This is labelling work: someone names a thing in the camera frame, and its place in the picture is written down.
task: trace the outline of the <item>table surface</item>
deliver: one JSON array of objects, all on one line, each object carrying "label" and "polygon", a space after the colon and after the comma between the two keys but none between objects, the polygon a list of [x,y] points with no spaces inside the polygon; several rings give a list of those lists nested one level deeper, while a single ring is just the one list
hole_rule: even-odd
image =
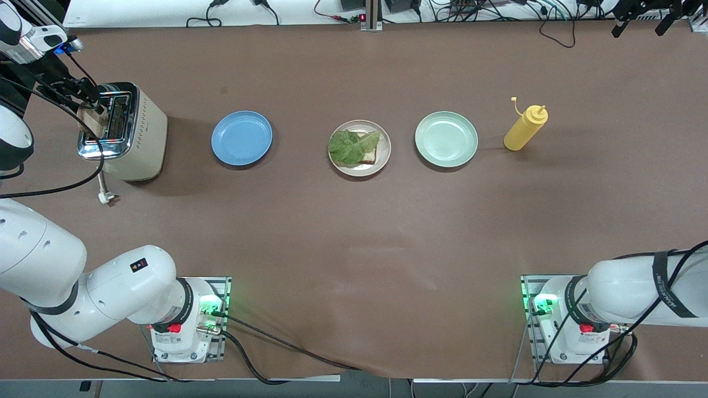
[{"label": "table surface", "polygon": [[[550,25],[569,40],[567,25]],[[504,379],[525,322],[520,275],[586,273],[705,238],[708,42],[685,26],[657,38],[654,25],[633,23],[615,40],[611,23],[578,23],[572,50],[534,23],[80,32],[77,58],[96,80],[133,81],[169,116],[163,170],[144,183],[109,176],[121,196],[110,208],[97,183],[20,202],[84,241],[87,271],[155,244],[179,275],[233,276],[233,314],[320,355],[388,377]],[[517,119],[511,96],[550,114],[516,153],[502,145]],[[210,136],[243,109],[264,114],[275,139],[262,161],[236,169],[214,157]],[[437,110],[467,116],[479,133],[459,169],[416,152],[416,125]],[[353,181],[329,163],[329,135],[352,119],[391,137],[391,159],[373,178]],[[36,152],[3,192],[91,172],[72,120],[38,98],[26,120]],[[0,363],[12,364],[1,378],[112,377],[40,346],[21,301],[0,300]],[[708,331],[637,331],[622,379],[708,380]],[[338,371],[235,333],[267,377]],[[87,344],[150,361],[127,320]],[[223,363],[165,369],[249,376],[231,346]],[[546,380],[570,371],[547,370]],[[526,349],[518,377],[531,375]]]}]

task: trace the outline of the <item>mint green plate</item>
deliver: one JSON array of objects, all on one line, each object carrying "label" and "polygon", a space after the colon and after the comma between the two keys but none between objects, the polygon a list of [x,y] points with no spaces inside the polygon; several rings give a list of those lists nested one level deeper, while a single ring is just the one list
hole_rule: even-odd
[{"label": "mint green plate", "polygon": [[416,146],[421,156],[436,166],[461,166],[477,152],[477,131],[462,115],[435,112],[418,124]]}]

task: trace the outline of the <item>red button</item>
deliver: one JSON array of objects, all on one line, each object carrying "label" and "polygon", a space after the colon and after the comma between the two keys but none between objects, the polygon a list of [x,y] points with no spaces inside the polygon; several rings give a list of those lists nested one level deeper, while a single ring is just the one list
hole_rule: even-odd
[{"label": "red button", "polygon": [[581,333],[592,333],[595,331],[595,328],[591,324],[580,324],[580,332]]}]

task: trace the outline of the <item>plate rim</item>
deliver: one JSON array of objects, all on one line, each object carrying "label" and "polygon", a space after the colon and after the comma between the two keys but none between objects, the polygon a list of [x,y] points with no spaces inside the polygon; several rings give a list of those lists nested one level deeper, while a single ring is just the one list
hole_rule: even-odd
[{"label": "plate rim", "polygon": [[[444,164],[436,163],[435,161],[438,160],[437,158],[429,159],[429,158],[426,156],[426,154],[429,155],[430,153],[427,152],[427,151],[424,152],[424,151],[421,150],[421,141],[423,140],[422,138],[419,138],[419,137],[420,137],[420,133],[421,133],[421,125],[422,125],[423,122],[425,122],[426,120],[431,119],[432,117],[434,117],[434,116],[436,116],[436,115],[441,115],[441,114],[448,114],[448,115],[455,115],[455,116],[458,116],[458,117],[462,118],[464,121],[466,121],[467,123],[469,123],[469,125],[472,127],[472,130],[470,131],[470,137],[472,137],[473,140],[474,140],[474,150],[472,151],[472,153],[469,155],[468,158],[466,158],[463,162],[461,162],[461,163],[459,163],[459,164],[444,165]],[[466,164],[468,161],[472,160],[472,158],[474,157],[474,155],[477,153],[477,149],[479,148],[479,136],[478,136],[478,134],[477,134],[477,129],[475,128],[475,126],[472,124],[472,122],[469,121],[469,119],[467,119],[466,117],[464,117],[463,115],[461,115],[461,114],[459,114],[459,113],[457,113],[457,112],[452,112],[451,110],[437,110],[437,111],[435,111],[435,112],[433,112],[433,113],[431,113],[431,114],[429,114],[429,115],[426,115],[423,119],[421,119],[421,121],[418,122],[418,125],[416,126],[415,141],[416,141],[416,149],[418,150],[418,153],[419,153],[426,161],[430,162],[431,164],[433,164],[433,165],[435,165],[435,166],[438,166],[438,167],[445,167],[445,168],[460,167],[460,166]]]},{"label": "plate rim", "polygon": [[384,166],[386,166],[386,164],[389,162],[389,159],[391,158],[391,152],[393,152],[393,144],[391,143],[391,137],[389,136],[389,133],[387,133],[386,130],[384,130],[383,127],[381,127],[378,123],[372,122],[371,120],[366,120],[366,119],[354,119],[354,120],[349,120],[348,122],[344,122],[344,123],[340,124],[339,127],[337,127],[337,128],[332,132],[332,134],[329,135],[329,139],[331,140],[331,139],[332,139],[332,136],[334,135],[334,133],[336,133],[336,132],[338,132],[339,130],[341,130],[344,125],[347,125],[347,124],[349,124],[349,123],[356,123],[356,122],[364,122],[364,123],[372,124],[372,125],[378,127],[378,128],[377,128],[378,130],[381,130],[381,132],[384,133],[384,136],[386,137],[386,140],[389,142],[389,151],[388,151],[388,153],[387,153],[387,155],[386,155],[386,159],[384,160],[384,162],[383,162],[383,164],[381,165],[381,167],[379,167],[378,169],[376,169],[376,170],[374,170],[374,171],[371,171],[371,172],[368,173],[368,174],[364,174],[364,175],[352,174],[351,172],[348,172],[348,170],[350,170],[350,168],[348,168],[348,167],[340,167],[339,165],[337,165],[337,163],[335,163],[334,160],[332,160],[332,155],[329,153],[329,140],[327,141],[327,157],[329,158],[329,161],[334,165],[335,169],[339,170],[339,171],[340,171],[341,173],[343,173],[343,174],[346,174],[347,176],[358,177],[358,178],[373,176],[374,174],[376,174],[376,173],[378,173],[379,171],[381,171],[381,170],[384,168]]},{"label": "plate rim", "polygon": [[[217,150],[215,149],[215,137],[217,136],[217,131],[219,130],[219,125],[221,125],[226,119],[232,117],[232,116],[246,116],[246,115],[252,115],[255,116],[256,118],[260,118],[265,121],[265,125],[267,126],[266,132],[268,133],[268,145],[265,146],[265,150],[263,151],[262,154],[258,155],[253,161],[250,161],[248,163],[233,163],[227,160],[224,160],[219,154],[217,153]],[[233,122],[233,120],[229,121],[228,124],[226,124],[224,127],[221,128],[221,131],[223,131],[226,126],[230,125]],[[236,112],[231,112],[230,114],[224,116],[219,122],[217,123],[216,126],[214,126],[214,130],[212,131],[212,139],[211,139],[211,144],[212,144],[212,152],[214,155],[220,160],[223,161],[225,164],[228,164],[230,166],[248,166],[249,164],[256,163],[257,161],[261,160],[267,153],[270,147],[273,145],[273,126],[270,125],[270,121],[267,119],[266,116],[263,116],[262,114],[254,111],[254,110],[237,110]]]}]

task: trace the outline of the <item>gray floor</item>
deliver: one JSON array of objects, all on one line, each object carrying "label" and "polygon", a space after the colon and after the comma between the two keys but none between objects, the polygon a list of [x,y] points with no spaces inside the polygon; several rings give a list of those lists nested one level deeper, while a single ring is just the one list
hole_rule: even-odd
[{"label": "gray floor", "polygon": [[[408,381],[392,379],[393,398],[411,398]],[[79,381],[0,381],[1,398],[94,398],[97,382],[91,389],[80,392]],[[416,383],[416,398],[449,397],[462,398],[460,383]],[[474,392],[478,398],[485,385]],[[513,386],[494,385],[486,398],[510,398]],[[152,383],[136,381],[105,381],[100,398],[387,398],[388,379],[371,376],[364,372],[346,372],[341,382],[291,382],[282,386],[267,386],[256,381],[213,381],[192,383]],[[626,384],[608,383],[589,388],[541,388],[520,387],[516,398],[704,398],[708,397],[708,385]]]}]

